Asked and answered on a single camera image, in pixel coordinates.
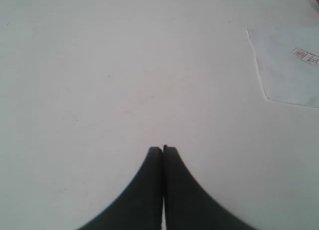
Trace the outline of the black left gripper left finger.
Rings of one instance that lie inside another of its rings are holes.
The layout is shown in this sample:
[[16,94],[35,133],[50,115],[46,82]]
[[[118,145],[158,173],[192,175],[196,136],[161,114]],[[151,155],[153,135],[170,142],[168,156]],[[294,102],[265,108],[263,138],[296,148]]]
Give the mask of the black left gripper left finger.
[[151,147],[125,190],[82,230],[160,230],[163,209],[162,150]]

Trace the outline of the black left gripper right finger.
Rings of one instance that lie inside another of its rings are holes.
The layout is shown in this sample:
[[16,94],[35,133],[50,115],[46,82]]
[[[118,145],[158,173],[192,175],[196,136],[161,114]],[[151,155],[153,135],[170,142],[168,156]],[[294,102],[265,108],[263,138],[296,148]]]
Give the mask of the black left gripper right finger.
[[198,184],[175,147],[163,147],[164,211],[168,230],[252,230]]

